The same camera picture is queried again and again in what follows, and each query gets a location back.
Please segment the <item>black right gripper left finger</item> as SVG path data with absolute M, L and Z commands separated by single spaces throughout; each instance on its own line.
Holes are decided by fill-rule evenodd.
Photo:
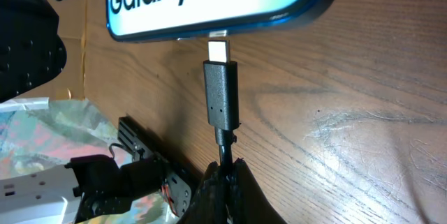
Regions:
M 211 162 L 185 214 L 177 224 L 226 224 L 225 185 L 219 165 Z

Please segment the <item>blue Galaxy smartphone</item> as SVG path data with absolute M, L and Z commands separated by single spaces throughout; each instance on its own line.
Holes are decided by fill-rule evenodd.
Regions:
M 334 0 L 105 0 L 119 42 L 226 36 L 293 20 L 306 24 Z

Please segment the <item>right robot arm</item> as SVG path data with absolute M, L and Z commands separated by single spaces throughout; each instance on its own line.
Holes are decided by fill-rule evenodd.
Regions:
M 118 167 L 104 155 L 73 158 L 65 165 L 1 181 L 2 223 L 81 223 L 124 214 L 133 201 L 163 186 L 163 163 L 140 160 Z M 283 223 L 247 163 L 212 162 L 180 223 Z

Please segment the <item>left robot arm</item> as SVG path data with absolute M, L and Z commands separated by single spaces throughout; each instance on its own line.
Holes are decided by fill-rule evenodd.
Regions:
M 58 26 L 59 16 L 47 0 L 1 0 L 2 103 L 62 72 L 67 52 Z

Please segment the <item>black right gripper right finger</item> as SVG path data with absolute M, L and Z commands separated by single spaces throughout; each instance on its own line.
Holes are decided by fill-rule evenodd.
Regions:
M 228 208 L 234 224 L 286 224 L 241 158 L 230 174 Z

